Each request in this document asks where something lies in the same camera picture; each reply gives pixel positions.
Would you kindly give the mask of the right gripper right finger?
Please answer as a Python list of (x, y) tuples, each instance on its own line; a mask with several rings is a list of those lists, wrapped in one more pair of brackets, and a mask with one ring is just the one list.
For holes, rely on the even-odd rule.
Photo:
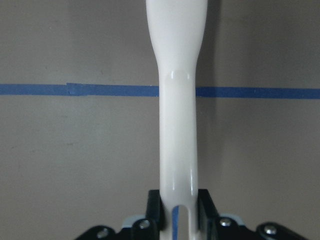
[(202, 240), (305, 240), (276, 222), (264, 222), (250, 230), (235, 216), (219, 214), (207, 189), (198, 190), (198, 228)]

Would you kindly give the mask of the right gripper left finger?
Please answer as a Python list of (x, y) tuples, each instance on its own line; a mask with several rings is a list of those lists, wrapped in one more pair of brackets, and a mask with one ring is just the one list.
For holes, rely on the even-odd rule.
[(89, 228), (78, 240), (158, 240), (164, 228), (165, 212), (158, 189), (148, 191), (145, 215), (132, 218), (119, 232), (106, 225)]

